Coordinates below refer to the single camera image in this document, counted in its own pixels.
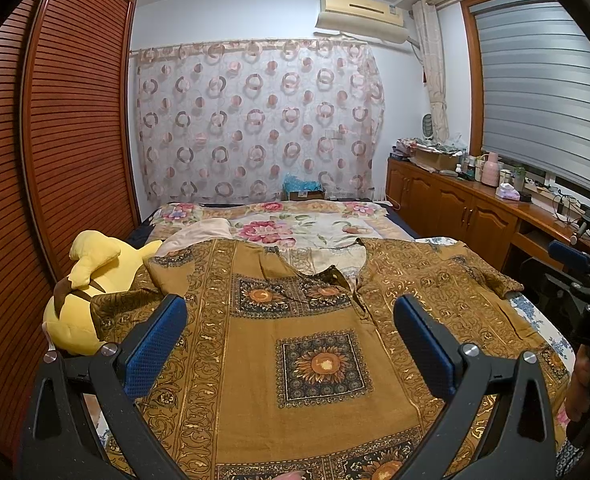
pink bottle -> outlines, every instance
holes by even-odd
[[[497,153],[488,153],[488,160],[485,162],[484,169],[482,170],[482,184],[492,187],[499,186],[499,163]]]

beige curtain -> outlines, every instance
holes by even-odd
[[[142,51],[139,156],[149,200],[279,200],[284,176],[372,198],[384,111],[366,44],[265,40]]]
[[[434,138],[440,142],[446,142],[449,138],[449,125],[446,120],[444,48],[441,44],[437,10],[426,0],[420,0],[413,5],[413,18],[422,49],[422,65],[431,102]]]

window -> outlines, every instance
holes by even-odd
[[[556,0],[463,9],[469,49],[479,51],[470,53],[480,94],[472,142],[590,190],[590,42],[581,29]]]

human hand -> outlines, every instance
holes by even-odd
[[[566,416],[574,422],[579,422],[590,407],[589,382],[590,359],[586,346],[582,345],[576,355],[571,384],[565,401]]]
[[[290,473],[276,476],[273,480],[301,480],[302,478],[304,478],[303,471],[291,471]]]

cardboard box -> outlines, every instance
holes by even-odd
[[[455,171],[458,159],[459,157],[457,156],[446,155],[445,153],[425,152],[419,148],[415,151],[415,160],[420,164],[435,168],[437,171]]]
[[[300,202],[301,200],[323,200],[325,198],[325,193],[323,191],[291,191],[291,193],[286,196],[286,192],[283,191],[281,196],[283,200]]]

